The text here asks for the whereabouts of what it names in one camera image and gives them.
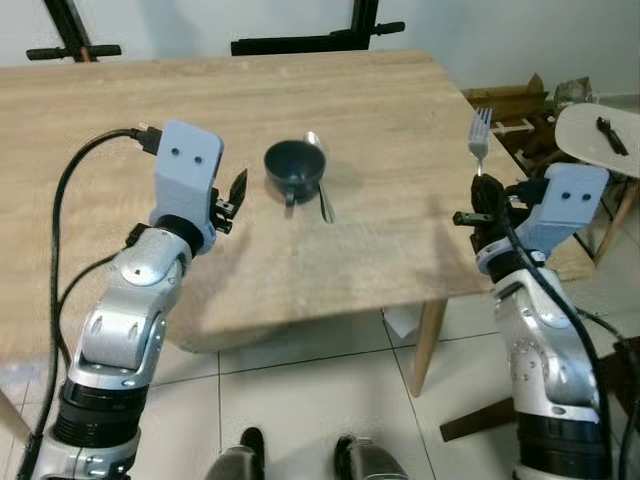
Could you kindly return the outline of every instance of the tabletop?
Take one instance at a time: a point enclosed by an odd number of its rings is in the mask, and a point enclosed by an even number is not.
[[[0,70],[2,357],[47,349],[51,200],[58,177],[94,135],[177,118],[220,135],[216,186],[248,168],[230,235],[196,258],[169,317],[168,338],[194,350],[225,332],[341,312],[489,291],[455,227],[470,209],[476,167],[472,108],[420,51],[348,52]],[[328,150],[319,199],[285,217],[266,179],[272,144],[315,131]],[[61,285],[116,251],[153,208],[154,158],[122,139],[92,153],[70,182],[62,218]],[[492,137],[487,172],[522,173]],[[573,239],[552,266],[565,280],[593,271]],[[63,331],[76,338],[106,269],[71,295]]]
[[[598,130],[599,117],[608,119],[629,155],[613,151],[607,137]],[[565,108],[556,125],[558,147],[583,162],[640,178],[640,115],[617,108],[580,103]]]

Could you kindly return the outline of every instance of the table leg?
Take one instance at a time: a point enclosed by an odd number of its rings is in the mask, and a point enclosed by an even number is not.
[[[420,314],[420,329],[418,330],[418,343],[416,344],[416,357],[413,367],[413,382],[411,395],[419,397],[427,376],[429,363],[436,349],[438,335],[442,328],[444,312],[447,309],[447,299],[428,300],[422,304]]]
[[[31,429],[2,390],[0,390],[0,426],[6,428],[23,445],[27,444]]]
[[[593,263],[595,263],[596,265],[598,265],[598,263],[600,263],[600,260],[602,260],[602,257],[604,256],[605,252],[609,248],[609,245],[611,244],[614,237],[616,236],[616,233],[618,233],[618,230],[620,230],[620,227],[622,226],[624,219],[627,218],[627,215],[631,210],[631,206],[633,205],[633,200],[635,199],[637,192],[638,192],[637,181],[631,182],[631,184],[627,186],[627,189],[624,191],[622,202],[620,202],[620,208],[618,208],[618,211],[616,212],[616,216],[611,222],[611,226],[609,227],[609,230],[607,230],[607,233],[602,239],[602,242],[598,247],[598,251],[596,252],[593,258]]]

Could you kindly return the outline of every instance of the fork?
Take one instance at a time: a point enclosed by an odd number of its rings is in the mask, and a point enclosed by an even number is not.
[[[478,176],[482,176],[482,162],[489,154],[489,132],[491,131],[490,108],[477,108],[469,129],[469,151],[478,162]]]

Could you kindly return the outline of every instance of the dark gray cup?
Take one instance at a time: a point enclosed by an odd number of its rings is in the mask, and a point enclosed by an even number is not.
[[[276,143],[264,156],[267,175],[284,195],[287,207],[318,193],[326,164],[322,150],[298,140]]]

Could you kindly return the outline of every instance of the metal spoon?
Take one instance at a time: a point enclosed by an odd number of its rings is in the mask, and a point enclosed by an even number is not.
[[[322,142],[320,142],[320,138],[318,138],[315,133],[307,132],[304,134],[302,139],[309,145],[319,148],[327,161],[329,161],[327,158],[327,152],[322,148]],[[325,192],[324,187],[322,186],[322,181],[320,181],[318,187],[320,189],[320,208],[322,209],[322,218],[324,218],[324,221],[327,223],[333,223],[335,220],[335,213],[333,212],[333,207],[331,206],[327,192]]]

